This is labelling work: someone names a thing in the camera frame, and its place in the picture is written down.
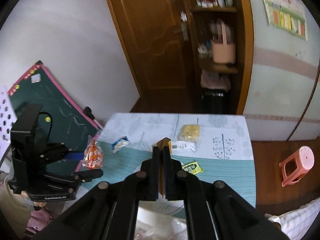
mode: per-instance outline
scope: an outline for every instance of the black trash can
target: black trash can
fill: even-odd
[[[204,114],[226,114],[227,92],[221,89],[202,89],[202,111]]]

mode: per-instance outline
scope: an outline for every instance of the wooden floor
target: wooden floor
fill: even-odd
[[[197,113],[185,91],[180,90],[152,91],[138,100],[132,112]],[[298,183],[282,187],[279,163],[303,145],[313,150],[314,167]],[[256,170],[256,209],[261,214],[280,215],[320,197],[320,137],[310,141],[252,141],[252,149]]]

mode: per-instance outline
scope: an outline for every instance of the green chalkboard surface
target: green chalkboard surface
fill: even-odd
[[[8,94],[17,117],[28,104],[43,105],[41,111],[48,112],[52,120],[48,115],[41,114],[38,130],[48,134],[52,122],[49,142],[64,142],[74,151],[84,151],[88,136],[93,137],[97,133],[97,124],[82,113],[41,61],[32,66]]]

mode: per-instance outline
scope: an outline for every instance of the metal screw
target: metal screw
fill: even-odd
[[[98,184],[98,188],[99,188],[99,189],[106,189],[106,188],[108,188],[108,187],[109,187],[109,183],[106,182],[106,181],[102,181],[102,182],[100,182],[100,183]]]
[[[136,173],[136,176],[138,177],[138,178],[144,178],[145,176],[146,176],[147,174],[144,172],[144,171],[138,171],[137,173]]]
[[[184,170],[181,170],[177,172],[177,175],[180,178],[185,178],[188,174]]]
[[[216,181],[216,182],[214,183],[214,185],[215,185],[215,187],[217,187],[217,188],[224,188],[225,183],[224,183],[223,181],[221,181],[221,180],[218,180],[218,181]]]

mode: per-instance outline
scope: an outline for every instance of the black cable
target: black cable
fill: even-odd
[[[39,115],[41,115],[41,114],[46,114],[47,116],[49,116],[51,118],[50,129],[49,129],[49,133],[48,133],[48,137],[47,137],[47,141],[48,141],[49,140],[49,136],[51,134],[51,129],[52,129],[52,116],[48,112],[40,112]]]

